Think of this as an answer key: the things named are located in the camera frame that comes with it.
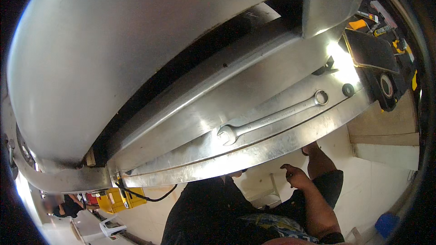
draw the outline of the tiled floor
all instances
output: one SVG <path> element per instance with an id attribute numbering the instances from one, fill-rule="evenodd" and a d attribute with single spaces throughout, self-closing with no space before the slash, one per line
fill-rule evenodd
<path id="1" fill-rule="evenodd" d="M 346 126 L 319 139 L 318 144 L 336 167 L 344 171 L 344 185 L 335 213 L 345 239 L 353 241 L 354 237 L 350 234 L 353 227 L 357 227 L 364 238 L 372 236 L 376 220 L 389 210 L 407 187 L 409 170 L 353 157 Z M 297 150 L 249 168 L 242 177 L 235 179 L 235 183 L 246 198 L 250 198 L 272 188 L 270 173 L 273 173 L 280 198 L 285 201 L 292 195 L 292 189 L 280 166 L 289 163 L 301 167 L 307 173 L 307 162 L 307 158 Z M 118 213 L 119 222 L 125 224 L 132 234 L 160 244 L 166 218 L 185 185 L 180 184 L 162 201 L 149 202 Z M 144 188 L 144 192 L 147 197 L 158 198 L 171 188 L 172 186 Z"/>

